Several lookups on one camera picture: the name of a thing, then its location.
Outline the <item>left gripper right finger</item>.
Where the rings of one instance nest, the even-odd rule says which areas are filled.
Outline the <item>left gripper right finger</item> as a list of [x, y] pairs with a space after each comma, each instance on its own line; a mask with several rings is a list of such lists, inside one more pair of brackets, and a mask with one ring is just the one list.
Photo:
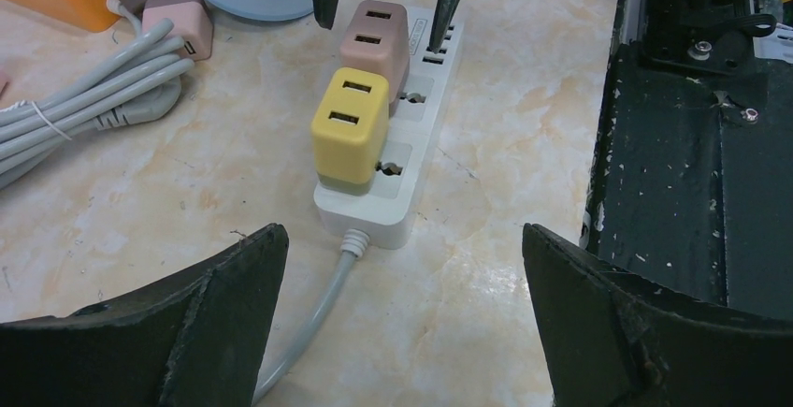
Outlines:
[[522, 255], [557, 406], [788, 406], [792, 325], [610, 265], [542, 225]]

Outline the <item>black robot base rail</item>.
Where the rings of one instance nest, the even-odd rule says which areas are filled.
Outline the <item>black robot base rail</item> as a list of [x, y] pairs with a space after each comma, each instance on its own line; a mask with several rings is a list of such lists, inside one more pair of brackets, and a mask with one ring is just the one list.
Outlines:
[[792, 316], [792, 0], [747, 72], [646, 65], [618, 0], [581, 246], [703, 301]]

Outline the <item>yellow USB charger plug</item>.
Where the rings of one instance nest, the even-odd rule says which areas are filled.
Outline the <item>yellow USB charger plug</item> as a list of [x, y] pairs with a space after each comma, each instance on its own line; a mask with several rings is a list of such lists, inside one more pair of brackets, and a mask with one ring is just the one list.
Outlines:
[[310, 123], [320, 182], [354, 194], [370, 186], [388, 131], [389, 81], [343, 66], [335, 71]]

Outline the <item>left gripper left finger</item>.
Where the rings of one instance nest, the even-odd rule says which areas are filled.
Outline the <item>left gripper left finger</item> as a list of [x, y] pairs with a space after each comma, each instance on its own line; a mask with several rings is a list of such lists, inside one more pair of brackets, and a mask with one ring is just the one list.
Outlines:
[[213, 257], [66, 316], [1, 326], [5, 406], [249, 406], [289, 238], [270, 224]]

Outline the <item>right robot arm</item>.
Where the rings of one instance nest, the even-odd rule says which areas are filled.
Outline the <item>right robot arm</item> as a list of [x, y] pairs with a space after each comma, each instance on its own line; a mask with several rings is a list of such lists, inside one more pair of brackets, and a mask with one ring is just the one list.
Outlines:
[[[461, 0], [438, 0], [429, 50], [440, 50]], [[312, 0], [314, 18], [331, 29], [339, 0]], [[750, 0], [637, 0], [637, 39], [646, 65], [678, 67], [696, 73], [730, 75], [747, 72], [756, 58], [753, 39], [777, 29], [769, 13], [750, 14]]]

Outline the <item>white power strip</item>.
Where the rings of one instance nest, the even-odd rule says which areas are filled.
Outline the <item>white power strip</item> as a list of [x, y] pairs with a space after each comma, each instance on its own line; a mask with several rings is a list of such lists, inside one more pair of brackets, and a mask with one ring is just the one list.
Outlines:
[[324, 228], [348, 238], [356, 230], [384, 249], [404, 246], [437, 148], [459, 67], [465, 25], [452, 22], [440, 50], [429, 47], [431, 10], [407, 7], [409, 72], [393, 106], [370, 186], [353, 194], [320, 182], [314, 191]]

